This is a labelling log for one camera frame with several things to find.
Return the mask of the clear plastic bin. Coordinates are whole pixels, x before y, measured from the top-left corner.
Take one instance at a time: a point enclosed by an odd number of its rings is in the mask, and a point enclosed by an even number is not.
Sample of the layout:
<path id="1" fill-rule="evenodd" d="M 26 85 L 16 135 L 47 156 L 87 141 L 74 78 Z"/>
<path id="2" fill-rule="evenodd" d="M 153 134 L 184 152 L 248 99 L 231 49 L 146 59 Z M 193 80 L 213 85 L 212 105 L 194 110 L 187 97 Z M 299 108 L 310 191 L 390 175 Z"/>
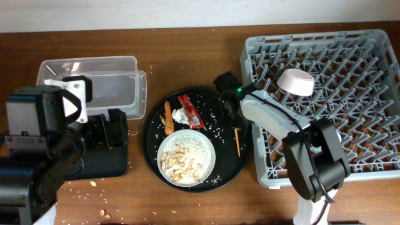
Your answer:
<path id="1" fill-rule="evenodd" d="M 89 116 L 108 115 L 118 108 L 128 120 L 142 119 L 146 112 L 146 73 L 138 69 L 134 56 L 53 59 L 41 63 L 36 84 L 47 79 L 62 81 L 85 76 L 92 81 L 92 100 L 86 104 Z"/>

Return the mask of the orange carrot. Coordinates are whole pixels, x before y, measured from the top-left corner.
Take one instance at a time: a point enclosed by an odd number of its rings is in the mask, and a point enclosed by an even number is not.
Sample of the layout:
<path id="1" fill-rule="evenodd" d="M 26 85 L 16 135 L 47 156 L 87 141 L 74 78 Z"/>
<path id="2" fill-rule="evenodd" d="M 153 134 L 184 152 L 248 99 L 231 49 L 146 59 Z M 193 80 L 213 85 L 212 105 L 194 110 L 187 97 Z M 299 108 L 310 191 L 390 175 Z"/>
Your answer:
<path id="1" fill-rule="evenodd" d="M 174 121 L 172 117 L 171 105 L 168 101 L 164 103 L 165 110 L 165 129 L 164 132 L 166 135 L 170 135 L 174 132 Z"/>

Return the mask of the white tissue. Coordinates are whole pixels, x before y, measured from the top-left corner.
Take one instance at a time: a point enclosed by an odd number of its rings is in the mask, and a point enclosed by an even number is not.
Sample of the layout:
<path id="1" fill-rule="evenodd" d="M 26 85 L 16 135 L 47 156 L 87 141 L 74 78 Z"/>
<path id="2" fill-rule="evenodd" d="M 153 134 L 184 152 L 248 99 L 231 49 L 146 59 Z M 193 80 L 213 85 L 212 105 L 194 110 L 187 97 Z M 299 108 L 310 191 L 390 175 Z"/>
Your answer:
<path id="1" fill-rule="evenodd" d="M 180 124 L 190 125 L 189 118 L 186 114 L 185 109 L 182 107 L 181 109 L 174 109 L 172 111 L 172 118 Z"/>

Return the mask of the grey plate with rice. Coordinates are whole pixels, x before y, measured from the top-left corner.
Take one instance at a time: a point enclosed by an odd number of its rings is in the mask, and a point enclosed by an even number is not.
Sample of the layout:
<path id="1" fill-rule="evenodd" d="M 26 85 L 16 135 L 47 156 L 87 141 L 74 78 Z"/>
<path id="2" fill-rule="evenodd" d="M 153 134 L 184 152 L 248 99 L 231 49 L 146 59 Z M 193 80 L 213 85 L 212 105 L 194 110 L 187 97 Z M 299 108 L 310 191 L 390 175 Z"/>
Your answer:
<path id="1" fill-rule="evenodd" d="M 199 131 L 182 129 L 161 142 L 156 162 L 168 184 L 191 188 L 211 175 L 216 152 L 207 136 Z"/>

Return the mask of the red snack wrapper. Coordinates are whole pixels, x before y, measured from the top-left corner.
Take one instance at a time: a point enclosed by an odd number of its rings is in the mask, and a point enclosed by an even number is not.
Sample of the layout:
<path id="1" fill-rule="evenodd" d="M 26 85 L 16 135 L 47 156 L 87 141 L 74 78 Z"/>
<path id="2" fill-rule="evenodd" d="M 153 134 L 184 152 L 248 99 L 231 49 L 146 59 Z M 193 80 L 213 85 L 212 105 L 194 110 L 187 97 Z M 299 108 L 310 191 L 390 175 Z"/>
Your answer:
<path id="1" fill-rule="evenodd" d="M 204 128 L 203 120 L 200 118 L 196 108 L 190 101 L 187 94 L 177 97 L 182 107 L 186 112 L 186 116 L 189 119 L 189 126 L 191 129 L 202 129 Z"/>

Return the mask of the wooden chopstick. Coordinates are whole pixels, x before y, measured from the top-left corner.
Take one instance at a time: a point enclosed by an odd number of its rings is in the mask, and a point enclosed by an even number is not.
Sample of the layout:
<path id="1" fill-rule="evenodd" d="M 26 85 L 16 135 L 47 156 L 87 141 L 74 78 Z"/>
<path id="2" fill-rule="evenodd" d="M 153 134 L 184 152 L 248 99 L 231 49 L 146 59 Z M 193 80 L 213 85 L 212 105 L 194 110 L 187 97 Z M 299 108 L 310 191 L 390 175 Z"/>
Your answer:
<path id="1" fill-rule="evenodd" d="M 238 128 L 234 128 L 234 135 L 235 135 L 235 140 L 236 140 L 237 155 L 240 158 L 241 157 L 241 147 L 240 147 L 240 142 L 239 142 Z"/>

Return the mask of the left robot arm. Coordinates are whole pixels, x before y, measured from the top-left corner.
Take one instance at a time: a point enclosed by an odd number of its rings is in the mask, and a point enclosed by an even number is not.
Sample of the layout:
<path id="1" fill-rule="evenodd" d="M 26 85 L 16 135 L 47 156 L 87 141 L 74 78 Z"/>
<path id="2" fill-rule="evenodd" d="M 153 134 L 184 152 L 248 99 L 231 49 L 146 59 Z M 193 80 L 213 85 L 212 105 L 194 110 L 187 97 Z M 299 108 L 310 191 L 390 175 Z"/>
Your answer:
<path id="1" fill-rule="evenodd" d="M 66 181 L 126 173 L 126 114 L 78 118 L 83 108 L 58 86 L 26 86 L 6 103 L 9 154 L 1 158 L 1 223 L 53 224 L 57 192 Z"/>

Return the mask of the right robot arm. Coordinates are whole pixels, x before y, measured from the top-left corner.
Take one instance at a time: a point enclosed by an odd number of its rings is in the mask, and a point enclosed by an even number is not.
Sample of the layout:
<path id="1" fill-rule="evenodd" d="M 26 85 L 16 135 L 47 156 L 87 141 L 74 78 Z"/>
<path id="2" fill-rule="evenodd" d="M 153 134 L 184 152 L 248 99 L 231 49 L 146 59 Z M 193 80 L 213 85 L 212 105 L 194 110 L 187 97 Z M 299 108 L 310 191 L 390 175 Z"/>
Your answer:
<path id="1" fill-rule="evenodd" d="M 283 147 L 288 178 L 299 195 L 291 224 L 327 224 L 334 196 L 351 168 L 334 123 L 290 111 L 256 84 L 242 85 L 230 71 L 213 82 L 232 120 L 262 126 Z"/>

